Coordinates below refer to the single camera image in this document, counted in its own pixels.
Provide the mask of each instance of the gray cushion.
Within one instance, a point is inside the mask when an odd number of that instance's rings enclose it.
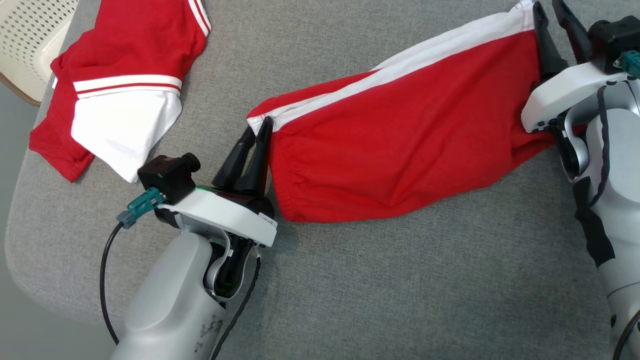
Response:
[[[368,70],[513,1],[206,1],[214,29],[186,80],[182,115],[151,156],[193,152],[202,162],[195,181],[207,184],[265,98]],[[587,25],[640,15],[635,0],[570,5]],[[67,45],[91,28],[98,6],[80,2]],[[551,31],[572,58],[559,26]],[[51,89],[39,120],[50,98]],[[101,160],[69,184],[28,152],[6,234],[17,284],[53,311],[101,321],[104,242],[141,191]],[[609,312],[574,209],[549,149],[490,188],[403,217],[329,225],[278,217],[220,358],[604,359]],[[177,233],[152,215],[121,232],[108,265],[113,318]]]

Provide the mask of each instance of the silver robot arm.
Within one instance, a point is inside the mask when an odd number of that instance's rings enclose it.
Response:
[[[215,358],[214,348],[219,351],[224,340],[215,347],[225,304],[243,286],[252,256],[257,258],[255,282],[260,266],[257,247],[272,246],[276,236],[273,205],[264,196],[272,128],[271,118],[265,119],[257,135],[248,127],[214,178],[214,186],[195,186],[191,172],[200,163],[192,154],[158,156],[140,168],[138,175],[147,192],[164,199],[153,203],[156,216],[182,229],[182,234],[169,244],[138,288],[125,314],[119,343],[114,336],[117,346],[112,360],[209,360],[212,354]],[[135,212],[136,206],[151,210],[148,203],[136,199],[123,214]],[[125,228],[135,222],[122,214],[118,219],[128,222]],[[109,327],[108,316],[105,320]]]
[[[640,20],[599,21],[587,34],[564,1],[553,5],[579,64],[561,63],[543,79],[523,109],[522,124],[556,138],[573,184],[575,217],[609,301],[613,359],[640,359],[640,80],[632,76],[640,72],[633,62]],[[559,56],[549,41],[538,43],[544,73]],[[584,124],[586,131],[577,134]]]

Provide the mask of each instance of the folded clothing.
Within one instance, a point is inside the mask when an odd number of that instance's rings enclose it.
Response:
[[[520,122],[539,63],[531,0],[417,44],[363,74],[264,101],[283,216],[396,217],[489,186],[553,143]]]
[[[180,115],[182,80],[211,30],[200,0],[103,1],[95,28],[52,63],[39,152],[69,181],[98,156],[129,182]]]

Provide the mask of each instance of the cable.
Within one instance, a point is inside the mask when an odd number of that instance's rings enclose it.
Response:
[[[111,320],[109,320],[109,313],[107,312],[107,299],[104,294],[104,274],[107,270],[107,258],[109,257],[109,249],[111,248],[111,243],[113,243],[113,239],[116,237],[123,226],[124,224],[122,222],[119,222],[111,232],[111,235],[109,235],[107,244],[105,244],[104,246],[104,252],[102,253],[102,262],[100,263],[100,307],[102,308],[104,325],[107,325],[107,330],[109,330],[111,338],[113,339],[113,342],[116,343],[116,345],[118,345],[120,341],[118,340],[118,336],[116,336],[116,332],[113,330],[113,326],[111,326]]]
[[[609,171],[611,169],[611,163],[609,161],[609,120],[607,119],[607,106],[604,103],[604,90],[607,86],[603,86],[598,89],[598,112],[600,114],[600,123],[602,123],[602,169],[600,170],[600,184],[598,184],[598,191],[593,196],[589,207],[592,207],[600,200],[604,188],[607,185],[609,178]]]
[[[627,323],[627,326],[625,326],[625,329],[622,330],[622,334],[620,334],[620,338],[618,339],[618,343],[616,344],[616,350],[614,350],[613,352],[612,360],[620,360],[620,355],[622,355],[622,348],[627,343],[627,340],[629,340],[629,336],[631,336],[631,333],[634,331],[634,327],[636,327],[638,320],[640,320],[640,310],[636,312],[634,317],[632,317],[631,320],[629,320],[629,322]]]
[[[238,308],[238,311],[236,311],[234,318],[231,319],[229,326],[227,326],[227,329],[225,329],[224,334],[222,334],[222,337],[220,338],[218,345],[216,345],[216,350],[214,350],[213,355],[211,356],[211,360],[215,360],[218,357],[218,354],[222,349],[222,344],[225,342],[225,340],[227,339],[227,336],[229,336],[229,332],[231,331],[231,329],[234,328],[234,325],[238,321],[238,318],[244,311],[244,306],[246,305],[247,302],[249,302],[249,298],[251,297],[251,292],[253,292],[253,288],[255,287],[255,281],[258,279],[258,273],[260,272],[260,262],[261,262],[260,257],[258,257],[255,260],[255,271],[253,272],[253,280],[251,280],[251,285],[249,286],[249,290],[247,290],[246,295],[242,300],[242,304],[240,304],[240,307]]]

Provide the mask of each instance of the white basket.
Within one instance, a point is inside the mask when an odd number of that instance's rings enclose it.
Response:
[[[42,101],[78,0],[0,0],[0,74]]]

